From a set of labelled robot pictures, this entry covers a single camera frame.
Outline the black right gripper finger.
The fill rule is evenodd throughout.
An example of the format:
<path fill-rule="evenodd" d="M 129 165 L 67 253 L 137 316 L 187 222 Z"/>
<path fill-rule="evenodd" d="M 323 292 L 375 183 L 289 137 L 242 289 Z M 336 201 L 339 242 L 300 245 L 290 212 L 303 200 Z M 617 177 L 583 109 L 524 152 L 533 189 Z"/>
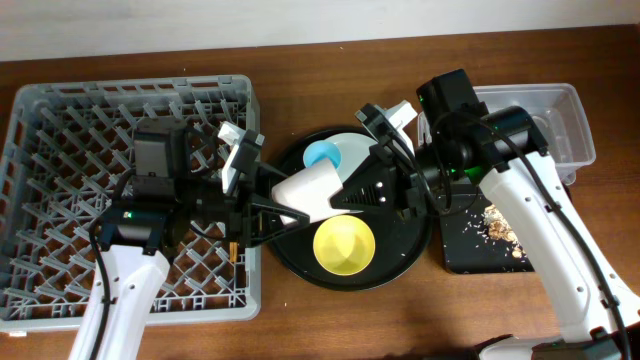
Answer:
<path fill-rule="evenodd" d="M 397 175 L 394 168 L 370 167 L 356 171 L 329 202 L 335 209 L 368 213 L 394 210 Z"/>
<path fill-rule="evenodd" d="M 387 147 L 376 144 L 369 147 L 369 156 L 365 163 L 368 169 L 393 171 L 397 166 L 396 158 L 397 156 Z"/>

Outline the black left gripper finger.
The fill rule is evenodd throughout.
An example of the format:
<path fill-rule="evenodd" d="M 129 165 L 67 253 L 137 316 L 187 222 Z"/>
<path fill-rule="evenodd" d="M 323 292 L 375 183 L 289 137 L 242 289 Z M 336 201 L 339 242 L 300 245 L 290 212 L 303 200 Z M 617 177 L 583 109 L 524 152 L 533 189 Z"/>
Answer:
<path fill-rule="evenodd" d="M 249 201 L 251 203 L 270 202 L 272 187 L 287 178 L 287 174 L 266 162 L 254 162 L 249 172 Z"/>
<path fill-rule="evenodd" d="M 250 221 L 249 244 L 263 245 L 283 236 L 288 236 L 298 230 L 305 229 L 309 224 L 310 219 L 307 214 L 296 217 L 294 221 L 289 224 L 284 224 L 280 215 L 261 212 L 253 216 Z"/>

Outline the pink plastic cup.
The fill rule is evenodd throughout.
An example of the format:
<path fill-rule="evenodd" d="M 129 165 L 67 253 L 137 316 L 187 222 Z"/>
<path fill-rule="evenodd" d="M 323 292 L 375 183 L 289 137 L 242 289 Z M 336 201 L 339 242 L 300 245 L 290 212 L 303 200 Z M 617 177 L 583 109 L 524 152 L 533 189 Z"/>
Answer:
<path fill-rule="evenodd" d="M 275 185 L 272 199 L 281 205 L 306 213 L 310 223 L 348 214 L 348 209 L 336 209 L 330 198 L 343 189 L 337 170 L 329 159 L 323 159 L 309 168 Z"/>

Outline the yellow plastic bowl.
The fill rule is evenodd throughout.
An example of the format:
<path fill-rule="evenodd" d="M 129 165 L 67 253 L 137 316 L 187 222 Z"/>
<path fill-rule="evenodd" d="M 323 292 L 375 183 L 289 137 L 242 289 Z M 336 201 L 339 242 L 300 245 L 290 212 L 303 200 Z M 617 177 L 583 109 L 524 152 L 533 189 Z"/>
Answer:
<path fill-rule="evenodd" d="M 370 265 L 376 252 L 371 228 L 351 215 L 325 220 L 315 232 L 312 246 L 319 265 L 327 272 L 342 277 L 362 272 Z"/>

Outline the food scraps and rice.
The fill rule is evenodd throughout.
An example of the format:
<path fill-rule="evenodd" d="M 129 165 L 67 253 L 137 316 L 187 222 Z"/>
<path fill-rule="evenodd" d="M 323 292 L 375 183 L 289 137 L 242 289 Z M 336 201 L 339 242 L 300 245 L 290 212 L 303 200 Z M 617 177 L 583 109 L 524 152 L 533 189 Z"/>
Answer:
<path fill-rule="evenodd" d="M 480 215 L 473 215 L 462 234 L 474 235 L 485 245 L 504 249 L 505 255 L 514 259 L 526 257 L 514 230 L 494 204 L 485 207 Z"/>

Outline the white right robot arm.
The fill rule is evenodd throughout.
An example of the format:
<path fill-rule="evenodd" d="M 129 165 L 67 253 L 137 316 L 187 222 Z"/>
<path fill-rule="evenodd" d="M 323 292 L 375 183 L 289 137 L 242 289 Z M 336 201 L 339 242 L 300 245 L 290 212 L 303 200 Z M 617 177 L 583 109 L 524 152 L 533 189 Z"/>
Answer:
<path fill-rule="evenodd" d="M 560 333 L 503 335 L 459 350 L 459 359 L 635 359 L 639 298 L 607 261 L 566 194 L 549 146 L 519 106 L 490 111 L 455 70 L 417 90 L 432 141 L 411 150 L 372 104 L 356 114 L 374 138 L 369 156 L 332 196 L 335 208 L 446 216 L 438 191 L 468 179 L 514 230 L 550 299 Z"/>

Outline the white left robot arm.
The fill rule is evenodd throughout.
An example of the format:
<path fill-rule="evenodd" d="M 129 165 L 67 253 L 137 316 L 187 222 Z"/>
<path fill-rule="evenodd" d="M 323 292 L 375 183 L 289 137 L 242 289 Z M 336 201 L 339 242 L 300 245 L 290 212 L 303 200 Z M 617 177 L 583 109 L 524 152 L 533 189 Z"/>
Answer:
<path fill-rule="evenodd" d="M 71 358 L 137 356 L 175 249 L 196 222 L 224 224 L 224 241 L 244 248 L 307 227 L 308 214 L 257 193 L 259 177 L 276 172 L 256 163 L 251 178 L 225 189 L 206 170 L 170 177 L 125 171 L 89 226 L 96 273 Z"/>

